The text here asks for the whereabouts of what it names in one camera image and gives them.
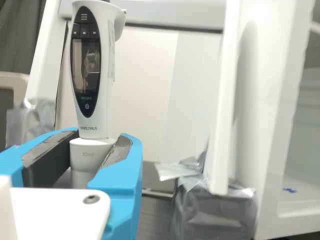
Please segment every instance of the metal surface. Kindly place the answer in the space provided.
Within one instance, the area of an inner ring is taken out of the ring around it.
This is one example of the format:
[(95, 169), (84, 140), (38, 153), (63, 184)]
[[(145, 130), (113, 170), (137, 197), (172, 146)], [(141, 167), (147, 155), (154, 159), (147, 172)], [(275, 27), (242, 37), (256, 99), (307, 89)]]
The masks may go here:
[(83, 199), (84, 204), (95, 204), (100, 200), (98, 195), (89, 195), (85, 199)]
[(132, 142), (125, 136), (119, 136), (116, 143), (105, 157), (101, 169), (106, 168), (112, 164), (125, 160), (128, 156)]
[(136, 240), (167, 240), (172, 218), (172, 202), (167, 199), (142, 197)]

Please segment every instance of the gray fabric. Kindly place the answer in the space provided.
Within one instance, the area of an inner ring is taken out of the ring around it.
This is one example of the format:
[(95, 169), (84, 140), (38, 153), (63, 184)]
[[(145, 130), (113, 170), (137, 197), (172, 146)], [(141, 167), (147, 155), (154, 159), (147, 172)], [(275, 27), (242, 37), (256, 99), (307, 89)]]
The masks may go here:
[(0, 71), (29, 74), (46, 0), (0, 0)]
[(6, 146), (21, 145), (55, 130), (55, 102), (46, 99), (24, 100), (6, 113)]
[(100, 169), (107, 168), (112, 164), (125, 160), (128, 156), (132, 142), (125, 136), (119, 136), (116, 143), (105, 157)]
[(252, 197), (211, 195), (197, 185), (180, 185), (174, 198), (170, 240), (250, 240), (257, 206)]

